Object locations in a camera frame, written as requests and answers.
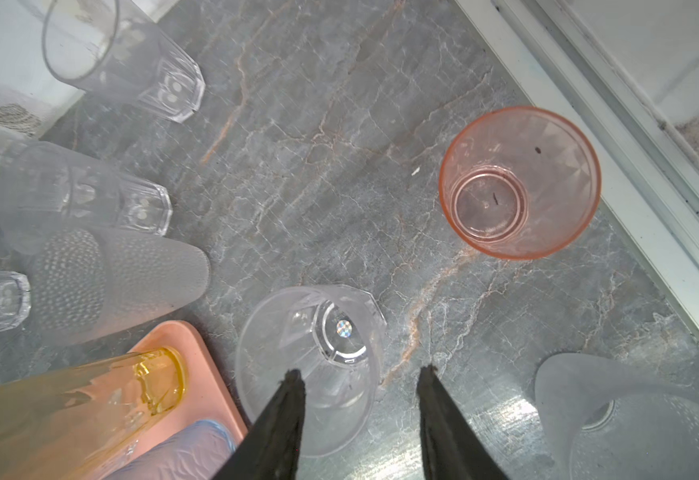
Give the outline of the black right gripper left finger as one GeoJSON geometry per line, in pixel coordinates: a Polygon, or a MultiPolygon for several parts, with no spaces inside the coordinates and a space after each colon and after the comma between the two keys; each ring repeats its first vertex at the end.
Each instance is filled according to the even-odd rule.
{"type": "Polygon", "coordinates": [[[213,479],[296,479],[305,413],[305,382],[300,370],[292,369],[213,479]]]}

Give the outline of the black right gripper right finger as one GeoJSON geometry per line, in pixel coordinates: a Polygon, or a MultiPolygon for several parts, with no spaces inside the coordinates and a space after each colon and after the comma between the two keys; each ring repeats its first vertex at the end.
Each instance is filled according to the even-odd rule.
{"type": "Polygon", "coordinates": [[[433,365],[417,380],[425,479],[507,479],[437,378],[433,365]]]}

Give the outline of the blue frosted glass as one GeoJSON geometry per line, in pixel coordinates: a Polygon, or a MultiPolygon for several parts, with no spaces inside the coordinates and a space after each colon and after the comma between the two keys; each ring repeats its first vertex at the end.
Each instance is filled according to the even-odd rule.
{"type": "Polygon", "coordinates": [[[204,419],[181,430],[107,479],[212,479],[236,444],[219,422],[204,419]]]}

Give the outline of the pink plastic tray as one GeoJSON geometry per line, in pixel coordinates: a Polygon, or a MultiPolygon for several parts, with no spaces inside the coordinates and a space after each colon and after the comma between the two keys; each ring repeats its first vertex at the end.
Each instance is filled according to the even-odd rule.
{"type": "Polygon", "coordinates": [[[239,446],[247,435],[247,426],[198,330],[185,321],[164,321],[131,350],[142,353],[160,347],[172,348],[185,361],[182,401],[155,426],[119,450],[91,478],[105,478],[201,420],[215,421],[225,427],[233,446],[239,446]]]}

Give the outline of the clear round glass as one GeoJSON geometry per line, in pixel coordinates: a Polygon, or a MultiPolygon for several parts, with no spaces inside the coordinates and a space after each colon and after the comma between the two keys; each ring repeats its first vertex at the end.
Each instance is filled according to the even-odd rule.
{"type": "Polygon", "coordinates": [[[306,386],[303,456],[334,454],[361,432],[381,383],[387,322],[367,291],[289,287],[261,301],[238,343],[235,382],[251,421],[289,370],[306,386]]]}

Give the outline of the yellow transparent glass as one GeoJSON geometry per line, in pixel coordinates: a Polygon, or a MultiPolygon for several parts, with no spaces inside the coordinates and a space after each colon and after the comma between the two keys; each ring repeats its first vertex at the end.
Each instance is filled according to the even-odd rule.
{"type": "Polygon", "coordinates": [[[133,352],[0,385],[0,479],[83,479],[176,409],[184,358],[133,352]]]}

